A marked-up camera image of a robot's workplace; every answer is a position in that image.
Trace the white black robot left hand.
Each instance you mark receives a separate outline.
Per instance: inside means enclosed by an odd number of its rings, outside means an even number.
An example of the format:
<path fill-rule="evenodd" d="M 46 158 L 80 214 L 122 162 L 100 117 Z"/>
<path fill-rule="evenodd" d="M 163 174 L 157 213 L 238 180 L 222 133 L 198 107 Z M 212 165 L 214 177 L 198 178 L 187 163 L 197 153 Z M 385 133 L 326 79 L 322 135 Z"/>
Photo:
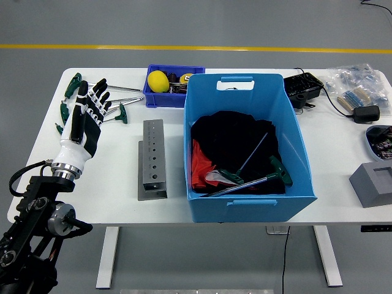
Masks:
<path fill-rule="evenodd" d="M 100 127 L 111 103 L 107 100 L 107 80 L 101 79 L 92 88 L 83 80 L 78 90 L 73 111 L 62 132 L 61 150 L 52 167 L 70 165 L 79 170 L 94 157 L 100 137 Z"/>

